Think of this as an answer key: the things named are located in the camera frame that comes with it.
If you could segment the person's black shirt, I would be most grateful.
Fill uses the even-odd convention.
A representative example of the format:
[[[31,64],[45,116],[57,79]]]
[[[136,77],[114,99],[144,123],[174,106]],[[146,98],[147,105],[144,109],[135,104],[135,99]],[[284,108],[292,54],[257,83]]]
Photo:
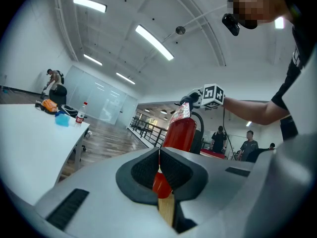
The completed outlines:
[[[316,8],[307,1],[292,2],[292,34],[296,43],[287,76],[272,102],[293,116],[300,134],[317,132]]]

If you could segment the red top white table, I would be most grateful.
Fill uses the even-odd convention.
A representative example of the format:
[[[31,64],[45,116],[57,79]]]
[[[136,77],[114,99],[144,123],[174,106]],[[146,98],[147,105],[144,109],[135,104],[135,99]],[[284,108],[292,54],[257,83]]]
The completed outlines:
[[[225,155],[224,154],[216,153],[216,152],[210,151],[208,149],[201,149],[200,150],[200,154],[203,155],[203,156],[207,156],[207,157],[225,159]]]

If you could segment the white desk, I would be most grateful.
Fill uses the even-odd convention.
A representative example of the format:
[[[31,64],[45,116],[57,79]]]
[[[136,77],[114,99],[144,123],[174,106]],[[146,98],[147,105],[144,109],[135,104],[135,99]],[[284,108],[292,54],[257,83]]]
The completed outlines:
[[[34,206],[59,181],[73,151],[80,168],[82,142],[89,124],[69,126],[33,104],[0,104],[0,179],[19,198]]]

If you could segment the orange pouch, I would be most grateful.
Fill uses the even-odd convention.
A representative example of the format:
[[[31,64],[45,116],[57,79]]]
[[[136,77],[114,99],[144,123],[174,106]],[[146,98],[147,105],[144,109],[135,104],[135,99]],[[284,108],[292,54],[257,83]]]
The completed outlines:
[[[58,112],[57,103],[53,102],[50,99],[36,101],[35,107],[50,115],[55,115]]]

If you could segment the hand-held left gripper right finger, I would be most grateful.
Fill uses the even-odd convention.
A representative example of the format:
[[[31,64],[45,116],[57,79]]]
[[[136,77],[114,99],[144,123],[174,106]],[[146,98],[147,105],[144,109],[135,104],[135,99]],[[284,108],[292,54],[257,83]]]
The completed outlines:
[[[227,206],[254,166],[165,147],[160,149],[159,163],[174,194],[172,226],[179,234]]]

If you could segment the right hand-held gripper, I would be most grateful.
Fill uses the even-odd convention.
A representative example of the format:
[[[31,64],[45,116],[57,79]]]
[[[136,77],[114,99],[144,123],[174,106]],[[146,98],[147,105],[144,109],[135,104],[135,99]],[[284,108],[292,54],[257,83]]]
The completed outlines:
[[[198,101],[199,109],[214,109],[223,105],[224,90],[217,84],[205,84],[202,88],[193,89],[187,97]]]

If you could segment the group of ceiling tube lights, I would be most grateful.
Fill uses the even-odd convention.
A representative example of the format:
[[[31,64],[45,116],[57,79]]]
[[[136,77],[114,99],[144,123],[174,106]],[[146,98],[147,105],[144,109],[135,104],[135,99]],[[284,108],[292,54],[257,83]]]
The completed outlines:
[[[105,4],[98,3],[98,2],[95,2],[92,0],[73,0],[73,3],[80,5],[80,6],[84,6],[87,8],[97,10],[101,13],[105,13],[106,9],[107,9],[107,6]],[[195,29],[200,29],[203,32],[205,32],[204,26],[205,25],[207,25],[208,27],[210,26],[210,23],[207,20],[207,17],[209,16],[209,14],[214,13],[215,11],[223,9],[225,7],[226,7],[226,5],[223,5],[223,6],[215,8],[211,11],[200,14],[199,16],[193,18],[192,20],[183,24],[182,26],[186,29],[186,33],[193,31]],[[136,26],[135,31],[140,36],[142,36],[142,38],[144,38],[147,42],[149,42],[153,46],[153,48],[155,49],[156,52],[161,53],[168,61],[174,59],[174,55],[164,45],[164,43],[168,40],[171,40],[173,42],[178,41],[178,39],[180,38],[181,35],[176,34],[175,30],[170,35],[168,35],[165,39],[163,39],[162,41],[160,41],[155,35],[153,35],[148,29],[146,29],[141,24],[138,24]],[[211,39],[207,39],[207,40],[209,42],[209,45],[211,46],[211,49],[214,53],[214,56],[217,59],[218,65],[226,66],[227,63],[225,60],[225,55],[230,55],[228,50],[226,50],[226,51],[222,50],[216,35],[213,35],[213,37]],[[243,51],[244,53],[246,53],[248,55],[249,58],[251,58],[253,60],[256,59],[256,57],[257,57],[256,55],[258,55],[258,54],[262,54],[263,56],[266,55],[266,50],[261,47],[261,44],[259,42],[255,42],[254,45],[252,45],[251,47],[238,48],[238,50]]]

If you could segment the round yellow wooden table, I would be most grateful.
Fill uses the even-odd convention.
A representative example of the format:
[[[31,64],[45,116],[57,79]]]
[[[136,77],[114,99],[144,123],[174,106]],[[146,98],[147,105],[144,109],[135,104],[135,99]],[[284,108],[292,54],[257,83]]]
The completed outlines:
[[[174,194],[171,193],[167,198],[158,199],[158,211],[169,226],[173,226],[175,200]]]

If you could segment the black white backpack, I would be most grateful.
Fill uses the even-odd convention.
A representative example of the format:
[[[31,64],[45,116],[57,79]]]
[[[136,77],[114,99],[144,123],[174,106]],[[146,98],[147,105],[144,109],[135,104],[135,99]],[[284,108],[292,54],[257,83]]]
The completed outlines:
[[[76,118],[78,111],[68,105],[59,105],[58,110],[70,117]]]

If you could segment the black metal railing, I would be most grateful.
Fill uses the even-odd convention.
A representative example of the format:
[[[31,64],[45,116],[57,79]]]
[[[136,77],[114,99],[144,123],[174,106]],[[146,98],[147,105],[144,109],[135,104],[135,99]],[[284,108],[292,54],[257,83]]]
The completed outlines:
[[[128,127],[137,137],[149,147],[162,147],[167,130],[151,123],[133,117]]]

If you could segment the red fire extinguisher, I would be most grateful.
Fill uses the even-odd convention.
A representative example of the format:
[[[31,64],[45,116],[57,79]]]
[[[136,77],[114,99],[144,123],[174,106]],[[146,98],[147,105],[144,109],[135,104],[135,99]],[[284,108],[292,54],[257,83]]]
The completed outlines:
[[[169,122],[163,147],[190,152],[195,131],[199,130],[204,133],[204,122],[198,113],[192,111],[193,107],[188,103],[178,106],[179,108],[173,113]],[[161,169],[158,169],[154,178],[153,191],[158,198],[167,198],[172,192],[172,187]]]

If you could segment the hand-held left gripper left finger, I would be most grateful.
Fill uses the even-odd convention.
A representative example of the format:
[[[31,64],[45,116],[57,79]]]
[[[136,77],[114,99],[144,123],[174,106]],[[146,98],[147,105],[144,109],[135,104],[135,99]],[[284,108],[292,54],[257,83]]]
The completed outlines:
[[[116,184],[117,170],[147,152],[138,150],[81,168],[42,196],[35,204],[36,212],[46,218],[78,188],[89,194],[65,228],[67,234],[76,238],[176,237],[176,231],[163,219],[157,206],[133,202]]]

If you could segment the red label water bottle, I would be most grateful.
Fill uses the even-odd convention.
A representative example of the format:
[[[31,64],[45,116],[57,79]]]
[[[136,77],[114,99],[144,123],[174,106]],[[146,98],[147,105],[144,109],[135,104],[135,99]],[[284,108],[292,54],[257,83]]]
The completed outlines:
[[[76,120],[75,120],[75,125],[80,126],[84,120],[85,114],[86,114],[86,109],[87,109],[87,102],[83,103],[83,106],[80,108],[76,115]]]

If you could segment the light blue cloth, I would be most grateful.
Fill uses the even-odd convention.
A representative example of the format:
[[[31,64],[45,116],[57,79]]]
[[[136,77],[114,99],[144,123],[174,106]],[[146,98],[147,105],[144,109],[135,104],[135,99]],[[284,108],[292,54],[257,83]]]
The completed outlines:
[[[55,123],[63,127],[69,127],[70,116],[64,114],[55,117]]]

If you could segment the person's right forearm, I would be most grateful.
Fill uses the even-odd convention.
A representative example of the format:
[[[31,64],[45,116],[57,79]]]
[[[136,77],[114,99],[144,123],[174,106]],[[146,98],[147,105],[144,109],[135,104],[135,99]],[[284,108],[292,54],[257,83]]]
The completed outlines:
[[[269,125],[290,115],[288,110],[272,101],[258,103],[225,97],[222,106],[236,116],[260,125]]]

